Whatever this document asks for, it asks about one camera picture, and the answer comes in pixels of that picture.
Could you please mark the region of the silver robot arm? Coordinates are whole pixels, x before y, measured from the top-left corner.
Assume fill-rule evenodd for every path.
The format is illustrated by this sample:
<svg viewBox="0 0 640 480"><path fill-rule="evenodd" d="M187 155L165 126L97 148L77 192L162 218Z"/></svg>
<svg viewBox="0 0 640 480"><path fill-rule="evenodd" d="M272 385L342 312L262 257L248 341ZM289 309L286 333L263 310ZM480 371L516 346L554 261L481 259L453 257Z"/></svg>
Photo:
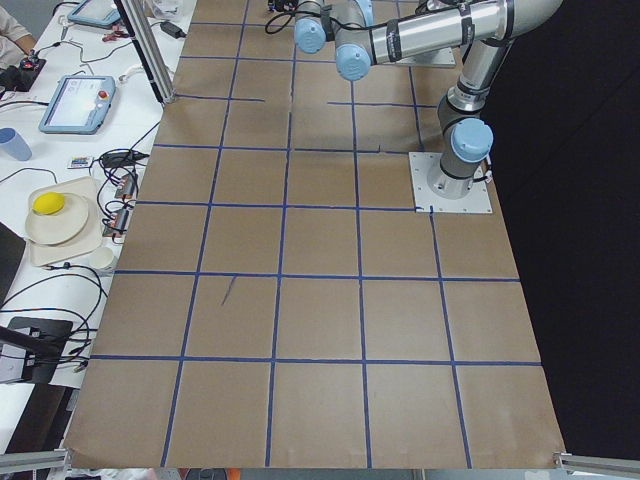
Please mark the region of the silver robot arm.
<svg viewBox="0 0 640 480"><path fill-rule="evenodd" d="M305 53L335 44L339 75L347 81L364 78L374 65L458 47L463 68L455 85L442 97L437 115L444 152L435 169L433 187L440 196L467 193L478 166L452 146L457 125L479 117L495 76L515 39L551 18L558 1L442 1L419 5L412 16L377 24L369 1L301 1L292 10L294 39Z"/></svg>

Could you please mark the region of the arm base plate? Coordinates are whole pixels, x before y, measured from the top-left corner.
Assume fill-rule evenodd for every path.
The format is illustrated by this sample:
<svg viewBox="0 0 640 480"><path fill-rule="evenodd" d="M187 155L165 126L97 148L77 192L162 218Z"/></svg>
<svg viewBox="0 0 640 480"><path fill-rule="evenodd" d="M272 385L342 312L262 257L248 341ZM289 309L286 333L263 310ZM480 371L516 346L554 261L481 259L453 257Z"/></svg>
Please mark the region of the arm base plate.
<svg viewBox="0 0 640 480"><path fill-rule="evenodd" d="M491 214L482 164L467 179L454 179L441 169L441 153L410 152L415 210L424 213Z"/></svg>
<svg viewBox="0 0 640 480"><path fill-rule="evenodd" d="M405 57L399 64L429 68L454 68L456 59L450 47Z"/></svg>

